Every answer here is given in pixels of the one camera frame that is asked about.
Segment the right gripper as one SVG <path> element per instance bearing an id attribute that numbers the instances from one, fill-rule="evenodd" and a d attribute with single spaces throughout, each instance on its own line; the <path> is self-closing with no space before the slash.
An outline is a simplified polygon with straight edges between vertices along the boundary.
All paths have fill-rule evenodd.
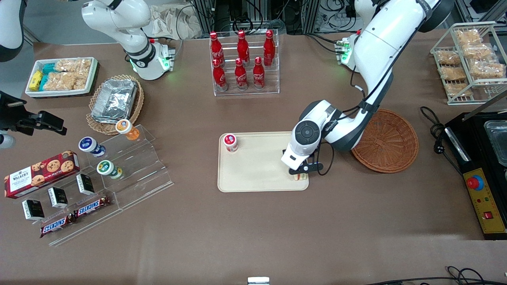
<path id="1" fill-rule="evenodd" d="M 18 99 L 5 92 L 0 92 L 0 129 L 1 131 L 14 131 L 31 133 L 31 129 L 21 126 L 20 121 L 31 118 L 34 128 L 45 129 L 65 136 L 67 128 L 63 126 L 64 120 L 47 111 L 29 115 L 25 108 L 27 101 Z"/>

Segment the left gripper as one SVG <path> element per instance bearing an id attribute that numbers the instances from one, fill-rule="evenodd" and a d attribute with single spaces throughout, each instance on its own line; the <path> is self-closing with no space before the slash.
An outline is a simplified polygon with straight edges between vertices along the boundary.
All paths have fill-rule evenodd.
<path id="1" fill-rule="evenodd" d="M 288 144 L 281 161 L 290 169 L 297 170 L 299 166 L 316 150 L 318 144 Z"/>

